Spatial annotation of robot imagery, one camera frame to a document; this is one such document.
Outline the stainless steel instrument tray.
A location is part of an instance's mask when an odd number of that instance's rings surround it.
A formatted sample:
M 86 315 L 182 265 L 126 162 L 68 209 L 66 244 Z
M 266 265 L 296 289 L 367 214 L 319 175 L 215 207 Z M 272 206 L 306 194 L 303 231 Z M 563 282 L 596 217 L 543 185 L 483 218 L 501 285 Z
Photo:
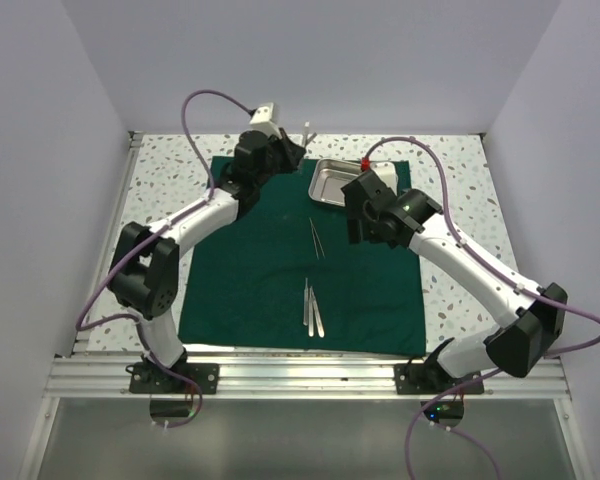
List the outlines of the stainless steel instrument tray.
M 345 203 L 341 188 L 361 173 L 359 162 L 335 159 L 317 160 L 309 183 L 308 196 L 317 203 L 343 207 Z

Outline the thin pointed steel forceps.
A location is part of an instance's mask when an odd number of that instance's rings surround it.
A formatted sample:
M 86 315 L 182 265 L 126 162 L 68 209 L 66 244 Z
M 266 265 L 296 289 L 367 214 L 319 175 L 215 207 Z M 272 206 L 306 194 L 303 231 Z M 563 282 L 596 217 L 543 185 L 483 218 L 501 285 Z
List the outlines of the thin pointed steel forceps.
M 309 224 L 310 224 L 316 258 L 324 259 L 325 258 L 324 248 L 322 246 L 321 239 L 319 237 L 318 231 L 316 229 L 315 223 L 313 222 L 312 218 L 309 219 Z

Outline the steel tweezers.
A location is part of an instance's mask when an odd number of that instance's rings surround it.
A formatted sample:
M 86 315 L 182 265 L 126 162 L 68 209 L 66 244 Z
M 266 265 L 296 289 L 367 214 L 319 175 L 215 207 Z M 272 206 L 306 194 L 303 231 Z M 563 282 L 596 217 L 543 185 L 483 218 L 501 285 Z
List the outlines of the steel tweezers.
M 315 323 L 314 323 L 313 289 L 311 286 L 309 286 L 308 290 L 307 290 L 306 305 L 307 305 L 306 318 L 307 318 L 308 335 L 310 338 L 312 338 L 315 335 Z
M 308 327 L 309 325 L 309 284 L 308 278 L 305 278 L 304 290 L 303 290 L 303 325 Z
M 316 298 L 314 292 L 311 293 L 311 299 L 312 299 L 312 307 L 313 307 L 313 312 L 314 312 L 314 322 L 316 324 L 318 336 L 320 338 L 324 338 L 325 337 L 324 325 L 323 325 L 319 305 L 317 302 L 317 298 Z

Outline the dark green surgical cloth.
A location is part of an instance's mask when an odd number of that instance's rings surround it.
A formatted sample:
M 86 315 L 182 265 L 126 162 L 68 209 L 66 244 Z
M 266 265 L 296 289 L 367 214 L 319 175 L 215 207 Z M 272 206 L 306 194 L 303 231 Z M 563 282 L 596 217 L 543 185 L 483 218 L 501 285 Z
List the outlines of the dark green surgical cloth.
M 197 244 L 179 338 L 189 344 L 323 349 L 417 357 L 426 350 L 420 262 L 348 242 L 345 212 L 308 196 L 315 164 L 268 182 L 242 219 Z M 325 252 L 317 259 L 312 218 Z M 303 325 L 305 278 L 325 337 Z

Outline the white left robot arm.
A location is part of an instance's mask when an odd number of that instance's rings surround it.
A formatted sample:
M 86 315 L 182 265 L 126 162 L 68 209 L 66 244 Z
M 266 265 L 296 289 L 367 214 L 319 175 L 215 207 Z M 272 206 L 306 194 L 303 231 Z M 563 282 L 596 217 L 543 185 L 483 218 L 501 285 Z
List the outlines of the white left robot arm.
M 181 390 L 188 379 L 187 367 L 179 362 L 185 348 L 172 315 L 182 256 L 243 218 L 260 200 L 264 185 L 297 171 L 305 154 L 306 148 L 285 131 L 278 136 L 246 131 L 200 200 L 150 225 L 130 222 L 122 229 L 107 288 L 122 307 L 139 315 L 141 344 L 156 364 L 152 379 L 165 392 Z

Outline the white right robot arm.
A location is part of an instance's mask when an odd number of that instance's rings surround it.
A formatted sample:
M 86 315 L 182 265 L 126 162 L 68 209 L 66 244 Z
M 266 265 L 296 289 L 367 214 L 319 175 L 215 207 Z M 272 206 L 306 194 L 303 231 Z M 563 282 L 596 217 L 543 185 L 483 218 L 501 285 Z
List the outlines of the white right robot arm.
M 442 207 L 418 189 L 396 193 L 368 170 L 341 189 L 349 241 L 403 247 L 453 278 L 487 310 L 494 326 L 466 338 L 448 339 L 429 355 L 423 377 L 431 389 L 448 392 L 470 373 L 498 368 L 525 377 L 559 337 L 566 291 L 542 287 L 448 224 Z

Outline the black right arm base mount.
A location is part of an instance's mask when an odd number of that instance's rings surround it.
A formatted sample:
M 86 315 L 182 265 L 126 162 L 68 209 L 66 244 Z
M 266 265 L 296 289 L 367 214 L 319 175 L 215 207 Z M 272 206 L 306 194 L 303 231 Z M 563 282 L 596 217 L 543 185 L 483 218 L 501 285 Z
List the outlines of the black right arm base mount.
M 409 359 L 393 366 L 393 379 L 398 395 L 437 395 L 452 387 L 472 381 L 481 375 L 479 371 L 454 378 L 447 374 L 437 360 L 427 358 L 423 362 Z

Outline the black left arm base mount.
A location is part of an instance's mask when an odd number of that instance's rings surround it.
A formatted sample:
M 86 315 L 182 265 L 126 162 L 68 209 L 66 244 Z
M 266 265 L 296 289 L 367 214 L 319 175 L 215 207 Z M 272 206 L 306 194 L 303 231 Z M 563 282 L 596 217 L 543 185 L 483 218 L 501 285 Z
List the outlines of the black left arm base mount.
M 162 369 L 153 361 L 143 358 L 127 365 L 125 371 L 130 375 L 129 392 L 133 394 L 213 395 L 220 378 L 220 366 L 217 363 L 191 363 L 185 354 L 170 369 Z

